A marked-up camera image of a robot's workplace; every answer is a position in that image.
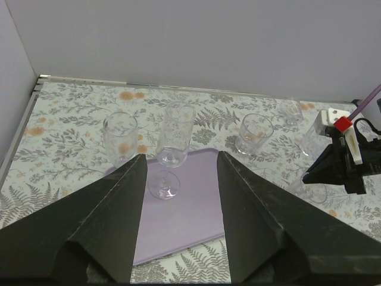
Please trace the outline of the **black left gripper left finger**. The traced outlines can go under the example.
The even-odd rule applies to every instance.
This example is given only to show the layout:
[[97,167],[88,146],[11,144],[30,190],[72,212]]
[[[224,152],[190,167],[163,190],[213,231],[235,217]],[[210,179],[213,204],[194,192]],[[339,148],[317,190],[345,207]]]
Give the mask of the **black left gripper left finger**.
[[109,175],[2,228],[1,281],[87,281],[93,264],[130,281],[148,166],[140,154]]

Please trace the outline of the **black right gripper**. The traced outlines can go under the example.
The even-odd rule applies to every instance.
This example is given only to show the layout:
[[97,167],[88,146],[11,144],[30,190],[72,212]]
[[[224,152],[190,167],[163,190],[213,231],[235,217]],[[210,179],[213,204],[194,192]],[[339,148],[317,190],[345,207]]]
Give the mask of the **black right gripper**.
[[357,128],[361,121],[367,123],[376,135],[380,135],[380,130],[364,117],[356,119],[352,125],[357,140],[354,143],[358,146],[362,163],[355,164],[349,143],[342,135],[339,142],[329,144],[307,170],[302,179],[304,183],[343,185],[348,194],[366,194],[363,176],[380,174],[380,139],[368,141]]

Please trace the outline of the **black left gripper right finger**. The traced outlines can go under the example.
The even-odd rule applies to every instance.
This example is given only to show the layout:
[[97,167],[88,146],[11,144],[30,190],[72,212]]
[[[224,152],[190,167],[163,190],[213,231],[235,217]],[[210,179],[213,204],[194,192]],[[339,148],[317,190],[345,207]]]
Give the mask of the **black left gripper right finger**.
[[217,156],[218,188],[234,283],[378,283],[380,243]]

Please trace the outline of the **clear faceted tumbler glass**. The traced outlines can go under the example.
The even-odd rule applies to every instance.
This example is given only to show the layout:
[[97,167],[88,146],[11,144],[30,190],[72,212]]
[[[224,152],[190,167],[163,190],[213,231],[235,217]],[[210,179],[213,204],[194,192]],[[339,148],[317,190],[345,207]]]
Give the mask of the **clear faceted tumbler glass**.
[[241,123],[235,147],[243,155],[254,155],[273,135],[274,127],[268,118],[256,114],[247,114]]

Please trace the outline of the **clear stemmed wine glass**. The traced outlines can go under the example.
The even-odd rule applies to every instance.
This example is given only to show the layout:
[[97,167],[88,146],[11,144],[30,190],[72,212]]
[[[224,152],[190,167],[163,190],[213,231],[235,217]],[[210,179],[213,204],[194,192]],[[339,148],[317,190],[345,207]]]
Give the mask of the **clear stemmed wine glass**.
[[125,112],[115,112],[103,121],[104,148],[109,162],[119,168],[138,153],[138,122]]

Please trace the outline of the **tall clear flute glass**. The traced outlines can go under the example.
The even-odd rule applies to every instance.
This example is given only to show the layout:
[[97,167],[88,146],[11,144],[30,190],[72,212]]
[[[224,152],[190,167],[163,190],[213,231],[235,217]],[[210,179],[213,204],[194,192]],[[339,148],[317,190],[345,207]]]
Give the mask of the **tall clear flute glass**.
[[148,189],[157,199],[169,200],[179,192],[180,181],[170,170],[187,159],[195,115],[195,109],[181,101],[171,102],[165,109],[155,152],[161,169],[148,178]]

